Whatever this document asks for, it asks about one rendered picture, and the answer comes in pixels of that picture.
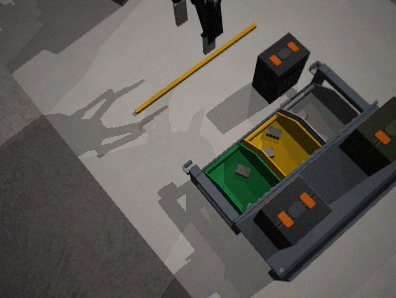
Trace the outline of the yellow bin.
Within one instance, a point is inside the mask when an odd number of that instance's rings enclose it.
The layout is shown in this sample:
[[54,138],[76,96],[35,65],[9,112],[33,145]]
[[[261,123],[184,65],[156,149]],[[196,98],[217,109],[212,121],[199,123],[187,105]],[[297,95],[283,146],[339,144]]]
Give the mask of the yellow bin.
[[[282,130],[279,140],[266,136],[269,126]],[[244,146],[255,152],[281,181],[322,147],[296,120],[281,113],[252,132]],[[271,147],[274,158],[262,150]]]

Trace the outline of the green open bin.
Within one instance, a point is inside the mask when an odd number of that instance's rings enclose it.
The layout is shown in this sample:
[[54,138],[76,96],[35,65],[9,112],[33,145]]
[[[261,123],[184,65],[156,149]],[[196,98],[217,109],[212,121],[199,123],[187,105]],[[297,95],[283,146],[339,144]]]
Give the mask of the green open bin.
[[[251,169],[248,179],[235,174],[238,164]],[[235,145],[205,171],[205,175],[241,215],[281,180],[252,150]]]

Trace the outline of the grey metal shelf rack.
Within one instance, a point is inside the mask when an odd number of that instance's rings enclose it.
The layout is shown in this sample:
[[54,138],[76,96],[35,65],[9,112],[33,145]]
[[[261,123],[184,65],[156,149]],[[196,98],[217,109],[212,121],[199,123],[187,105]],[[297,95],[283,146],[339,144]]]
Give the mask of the grey metal shelf rack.
[[[311,64],[308,71],[314,75],[311,83],[204,168],[200,169],[197,164],[194,165],[191,159],[182,167],[187,175],[190,174],[191,181],[233,232],[236,235],[242,232],[273,269],[271,269],[268,274],[276,281],[291,282],[396,186],[396,160],[373,175],[368,176],[341,148],[339,148],[339,145],[363,121],[380,108],[377,105],[378,101],[369,105],[332,69],[325,63],[322,64],[319,60]],[[243,145],[242,142],[244,138],[249,136],[277,112],[280,113],[281,108],[285,107],[313,83],[322,85],[324,80],[338,91],[353,107],[362,113],[302,162],[282,181],[264,194],[244,213],[239,215],[203,173],[203,170],[208,168],[238,144],[238,142]],[[332,209],[332,212],[294,246],[278,250],[253,219],[266,203],[278,195],[299,176],[301,176],[301,178]]]

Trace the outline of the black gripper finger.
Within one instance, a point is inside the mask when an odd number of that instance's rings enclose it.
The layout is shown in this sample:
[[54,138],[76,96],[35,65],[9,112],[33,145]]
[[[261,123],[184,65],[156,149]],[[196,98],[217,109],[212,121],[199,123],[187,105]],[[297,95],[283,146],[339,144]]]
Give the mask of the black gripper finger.
[[188,20],[186,0],[172,0],[175,22],[179,27]]
[[215,49],[216,38],[223,33],[221,0],[191,0],[203,29],[203,53]]

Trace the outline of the yellow long bar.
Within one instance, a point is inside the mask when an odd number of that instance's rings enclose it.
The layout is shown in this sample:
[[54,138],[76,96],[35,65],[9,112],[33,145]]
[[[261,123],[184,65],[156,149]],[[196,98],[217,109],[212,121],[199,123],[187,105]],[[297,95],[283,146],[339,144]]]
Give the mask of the yellow long bar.
[[139,114],[140,112],[142,112],[144,109],[146,109],[148,106],[150,106],[151,104],[153,104],[155,101],[157,101],[159,98],[161,98],[162,96],[164,96],[166,93],[168,93],[170,90],[172,90],[174,87],[176,87],[177,85],[179,85],[181,82],[183,82],[185,79],[187,79],[189,76],[191,76],[192,74],[194,74],[196,71],[198,71],[200,68],[202,68],[203,66],[205,66],[207,63],[209,63],[211,60],[213,60],[215,57],[217,57],[218,55],[220,55],[222,52],[224,52],[226,49],[228,49],[229,47],[231,47],[233,44],[235,44],[237,41],[239,41],[241,38],[243,38],[244,36],[246,36],[248,33],[250,33],[252,30],[254,30],[256,28],[256,24],[253,23],[251,26],[249,26],[248,28],[246,28],[244,31],[242,31],[240,34],[238,34],[237,36],[235,36],[233,39],[231,39],[230,41],[228,41],[226,44],[224,44],[222,47],[220,47],[219,49],[217,49],[215,52],[213,52],[211,55],[209,55],[208,57],[206,57],[204,60],[202,60],[200,63],[198,63],[197,65],[195,65],[193,68],[191,68],[189,71],[187,71],[186,73],[184,73],[182,76],[180,76],[178,79],[176,79],[175,81],[173,81],[171,84],[169,84],[167,87],[165,87],[164,89],[162,89],[160,92],[158,92],[156,95],[154,95],[153,97],[151,97],[149,100],[147,100],[145,103],[143,103],[141,106],[139,106],[138,108],[135,109],[135,112],[137,114]]

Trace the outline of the black box with orange latches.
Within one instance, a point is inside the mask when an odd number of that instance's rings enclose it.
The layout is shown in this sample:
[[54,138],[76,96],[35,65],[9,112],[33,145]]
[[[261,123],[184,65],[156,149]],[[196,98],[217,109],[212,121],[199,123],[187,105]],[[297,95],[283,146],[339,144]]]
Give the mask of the black box with orange latches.
[[310,53],[286,34],[258,55],[252,87],[271,104],[298,82]]

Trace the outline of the grey open bin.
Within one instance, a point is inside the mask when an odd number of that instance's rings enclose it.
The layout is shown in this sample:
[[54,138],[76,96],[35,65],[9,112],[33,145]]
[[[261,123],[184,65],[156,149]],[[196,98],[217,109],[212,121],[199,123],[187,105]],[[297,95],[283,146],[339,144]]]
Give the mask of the grey open bin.
[[[301,110],[309,115],[306,120],[297,115]],[[313,83],[281,114],[298,121],[323,146],[327,141],[320,134],[330,140],[360,113],[336,90]]]

